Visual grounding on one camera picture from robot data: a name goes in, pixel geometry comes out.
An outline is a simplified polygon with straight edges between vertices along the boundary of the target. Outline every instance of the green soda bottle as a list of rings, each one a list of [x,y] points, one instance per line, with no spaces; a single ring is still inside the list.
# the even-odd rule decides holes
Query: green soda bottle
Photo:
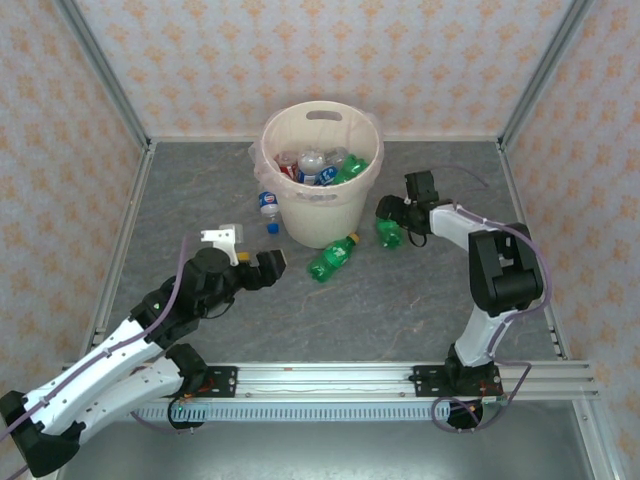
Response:
[[[360,237],[352,233],[347,238],[336,240],[325,248],[322,255],[312,261],[307,267],[311,278],[320,283],[329,280],[331,275],[349,260],[353,247],[355,247],[359,241]]]
[[[380,245],[393,250],[402,245],[402,228],[393,220],[376,218],[376,230]]]
[[[368,166],[369,164],[362,158],[356,158],[354,154],[347,155],[347,158],[344,160],[344,165],[342,165],[342,168],[336,175],[336,178],[333,179],[333,182],[331,182],[331,185],[340,185],[341,183],[348,182],[352,178],[356,178]]]

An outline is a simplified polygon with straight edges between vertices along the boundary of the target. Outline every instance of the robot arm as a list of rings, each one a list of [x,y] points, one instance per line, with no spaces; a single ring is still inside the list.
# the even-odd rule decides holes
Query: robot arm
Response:
[[[469,287],[474,307],[462,336],[445,361],[451,393],[474,395],[492,379],[493,354],[518,311],[540,298],[543,281],[535,253],[518,237],[479,223],[459,205],[440,200],[429,171],[405,176],[407,198],[386,196],[376,216],[396,221],[417,235],[446,238],[469,255]],[[523,224],[509,225],[529,237]]]
[[[7,426],[26,418],[11,435],[35,476],[60,468],[80,444],[145,401],[200,387],[205,362],[189,345],[174,343],[195,331],[208,312],[231,305],[239,290],[273,285],[286,267],[280,250],[258,253],[258,266],[252,266],[247,254],[235,252],[237,233],[235,226],[203,232],[203,241],[213,246],[186,262],[175,302],[161,323],[156,321],[170,301],[175,277],[148,293],[107,340],[61,375],[26,394],[12,391],[0,398]],[[128,376],[167,349],[151,368]],[[52,396],[61,384],[65,388]]]

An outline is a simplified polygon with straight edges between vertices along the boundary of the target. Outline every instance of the trash bin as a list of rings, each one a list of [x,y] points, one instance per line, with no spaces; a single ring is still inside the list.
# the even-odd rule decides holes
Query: trash bin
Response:
[[[369,166],[340,185],[296,183],[273,158],[284,150],[308,147],[322,151],[345,147]],[[250,153],[256,179],[278,198],[289,235],[307,247],[325,248],[357,230],[367,193],[380,173],[384,146],[373,115],[337,102],[315,101],[272,115]]]

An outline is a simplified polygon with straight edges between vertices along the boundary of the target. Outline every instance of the gray floor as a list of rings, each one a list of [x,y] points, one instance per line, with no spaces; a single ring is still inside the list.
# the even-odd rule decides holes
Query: gray floor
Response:
[[[241,292],[218,320],[201,322],[186,337],[208,362],[439,361],[464,330],[472,308],[466,254],[434,238],[422,249],[379,247],[373,229],[378,200],[404,196],[404,174],[458,163],[482,174],[489,191],[459,197],[468,209],[514,221],[500,161],[492,143],[391,142],[371,190],[358,233],[362,242],[349,263],[324,285],[306,265],[316,255],[286,232],[270,237],[257,207],[257,185],[245,143],[161,143],[147,181],[115,298],[109,330],[145,293],[176,268],[185,232],[224,223],[244,224],[243,250],[282,248],[287,271],[271,289]],[[442,197],[477,187],[464,173],[434,173]],[[199,245],[193,242],[191,253]],[[554,359],[543,316],[513,325],[500,356]]]
[[[100,432],[61,480],[589,480],[571,403],[515,403],[452,435],[424,422],[222,423],[193,436]]]

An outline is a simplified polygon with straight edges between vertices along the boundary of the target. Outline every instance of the orange floral wallpaper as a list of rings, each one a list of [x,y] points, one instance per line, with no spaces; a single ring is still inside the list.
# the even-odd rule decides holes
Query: orange floral wallpaper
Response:
[[[0,65],[2,395],[77,358],[140,150],[53,1],[0,2]]]
[[[147,133],[256,135],[327,99],[497,137],[570,0],[79,0]]]
[[[594,361],[606,389],[628,478],[640,472],[637,7],[594,4],[508,152],[527,220],[553,266],[572,353]]]

